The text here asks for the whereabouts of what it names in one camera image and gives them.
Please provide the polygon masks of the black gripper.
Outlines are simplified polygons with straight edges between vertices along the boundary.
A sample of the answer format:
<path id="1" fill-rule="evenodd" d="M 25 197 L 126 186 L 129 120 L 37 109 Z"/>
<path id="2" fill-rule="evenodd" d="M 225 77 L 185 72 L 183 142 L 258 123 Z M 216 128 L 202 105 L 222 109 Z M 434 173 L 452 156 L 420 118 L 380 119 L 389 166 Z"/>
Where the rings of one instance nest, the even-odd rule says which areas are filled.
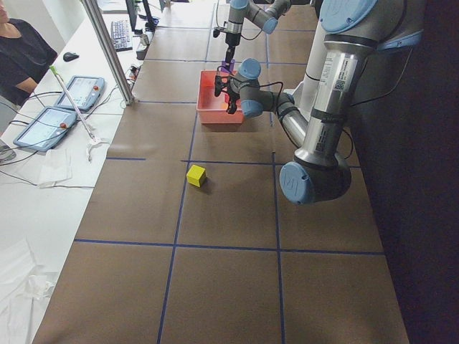
<path id="1" fill-rule="evenodd" d="M 237 93 L 232 87 L 234 75 L 231 73 L 216 71 L 214 77 L 214 96 L 219 97 L 222 93 L 225 94 L 225 101 L 227 103 L 226 112 L 234 115 L 237 111 Z"/>
<path id="2" fill-rule="evenodd" d="M 234 59 L 235 46 L 240 44 L 240 34 L 227 32 L 225 42 L 228 45 L 228 48 L 225 53 L 225 64 L 230 65 Z"/>

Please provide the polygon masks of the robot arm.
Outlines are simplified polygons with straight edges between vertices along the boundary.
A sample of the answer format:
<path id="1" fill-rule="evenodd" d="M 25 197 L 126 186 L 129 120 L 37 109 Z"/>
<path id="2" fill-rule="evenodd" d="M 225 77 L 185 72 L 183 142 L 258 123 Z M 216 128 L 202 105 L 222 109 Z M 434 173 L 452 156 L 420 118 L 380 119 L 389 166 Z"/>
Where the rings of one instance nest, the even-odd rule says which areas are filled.
<path id="1" fill-rule="evenodd" d="M 280 169 L 280 187 L 294 204 L 337 199 L 349 189 L 351 172 L 336 148 L 365 64 L 374 53 L 416 45 L 426 3 L 320 1 L 319 7 L 305 76 L 294 91 L 264 91 L 260 63 L 252 58 L 214 82 L 215 94 L 229 97 L 229 113 L 277 115 L 296 147 Z"/>
<path id="2" fill-rule="evenodd" d="M 260 1 L 230 1 L 229 14 L 222 26 L 214 28 L 213 36 L 218 37 L 220 33 L 225 34 L 227 50 L 222 61 L 222 68 L 228 72 L 234 66 L 234 55 L 236 47 L 242 38 L 242 28 L 244 20 L 253 23 L 261 32 L 272 34 L 278 25 L 279 18 L 286 14 L 292 6 L 310 5 L 315 8 L 316 16 L 319 15 L 323 1 L 271 1 L 267 9 L 258 6 Z"/>

